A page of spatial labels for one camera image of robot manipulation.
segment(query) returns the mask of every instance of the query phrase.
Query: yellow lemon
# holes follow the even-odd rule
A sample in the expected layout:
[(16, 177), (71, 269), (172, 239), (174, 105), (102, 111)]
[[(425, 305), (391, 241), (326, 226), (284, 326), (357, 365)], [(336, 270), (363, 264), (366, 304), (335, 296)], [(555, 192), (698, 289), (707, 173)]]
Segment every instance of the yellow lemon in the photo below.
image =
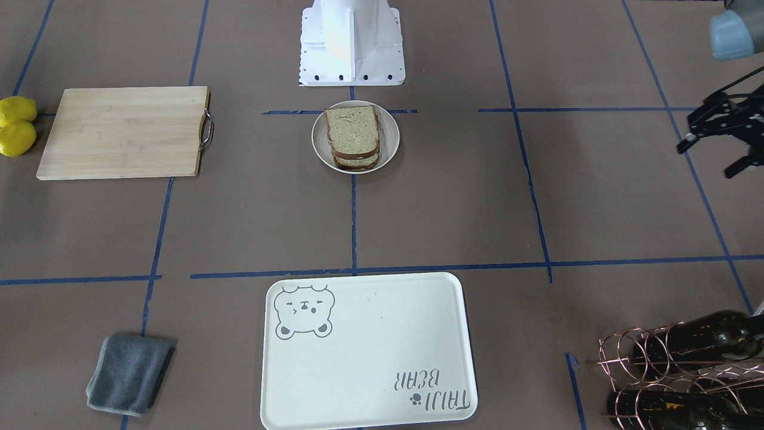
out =
[(13, 121), (32, 122), (37, 118), (37, 104), (32, 99), (21, 96), (11, 96), (0, 100), (0, 127)]
[(11, 122), (0, 129), (0, 154), (18, 157), (32, 147), (37, 140), (34, 126), (27, 121)]

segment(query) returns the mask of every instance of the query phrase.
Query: white plate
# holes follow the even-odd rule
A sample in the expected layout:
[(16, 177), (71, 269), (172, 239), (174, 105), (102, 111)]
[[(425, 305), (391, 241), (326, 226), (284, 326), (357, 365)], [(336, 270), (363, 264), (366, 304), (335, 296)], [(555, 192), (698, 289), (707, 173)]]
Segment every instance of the white plate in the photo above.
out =
[(452, 421), (478, 407), (461, 283), (450, 273), (287, 279), (266, 300), (268, 430)]
[(330, 108), (357, 106), (374, 106), (374, 109), (377, 111), (377, 121), (380, 126), (380, 159), (377, 161), (377, 165), (374, 166), (374, 168), (364, 171), (346, 171), (338, 168), (334, 164), (332, 147), (329, 145), (329, 129), (326, 125), (326, 114), (321, 112), (321, 115), (319, 115), (316, 122), (313, 124), (311, 139), (313, 141), (313, 150), (316, 151), (316, 155), (318, 155), (319, 158), (321, 158), (321, 161), (326, 163), (330, 168), (347, 174), (370, 173), (382, 168), (382, 166), (386, 165), (387, 162), (393, 158), (398, 151), (398, 145), (400, 144), (400, 131), (398, 130), (397, 122), (395, 122), (395, 119), (387, 110), (382, 109), (378, 105), (363, 100), (348, 100), (347, 102), (340, 102), (334, 106), (330, 106)]

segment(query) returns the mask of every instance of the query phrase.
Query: bear face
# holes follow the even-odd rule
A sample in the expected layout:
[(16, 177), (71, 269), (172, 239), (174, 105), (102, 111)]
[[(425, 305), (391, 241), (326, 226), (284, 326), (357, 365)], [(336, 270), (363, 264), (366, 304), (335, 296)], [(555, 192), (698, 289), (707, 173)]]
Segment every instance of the bear face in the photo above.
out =
[(284, 286), (274, 299), (274, 307), (279, 318), (276, 335), (280, 339), (290, 339), (295, 333), (313, 332), (318, 337), (327, 337), (332, 332), (329, 314), (334, 306), (334, 294), (323, 287)]

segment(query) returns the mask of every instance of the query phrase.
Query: folded cloth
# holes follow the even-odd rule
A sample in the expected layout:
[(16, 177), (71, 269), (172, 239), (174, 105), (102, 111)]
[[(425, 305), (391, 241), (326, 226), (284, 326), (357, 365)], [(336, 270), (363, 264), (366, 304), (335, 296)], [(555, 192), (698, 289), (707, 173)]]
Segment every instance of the folded cloth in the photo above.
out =
[(88, 406), (141, 416), (154, 403), (174, 349), (166, 340), (123, 334), (107, 337), (85, 390)]

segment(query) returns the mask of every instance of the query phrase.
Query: cutting board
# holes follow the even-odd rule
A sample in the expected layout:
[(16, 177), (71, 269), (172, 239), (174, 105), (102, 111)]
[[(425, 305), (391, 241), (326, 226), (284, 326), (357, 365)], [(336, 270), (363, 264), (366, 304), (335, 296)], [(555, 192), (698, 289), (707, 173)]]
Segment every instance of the cutting board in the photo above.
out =
[(206, 86), (64, 90), (37, 178), (195, 176)]

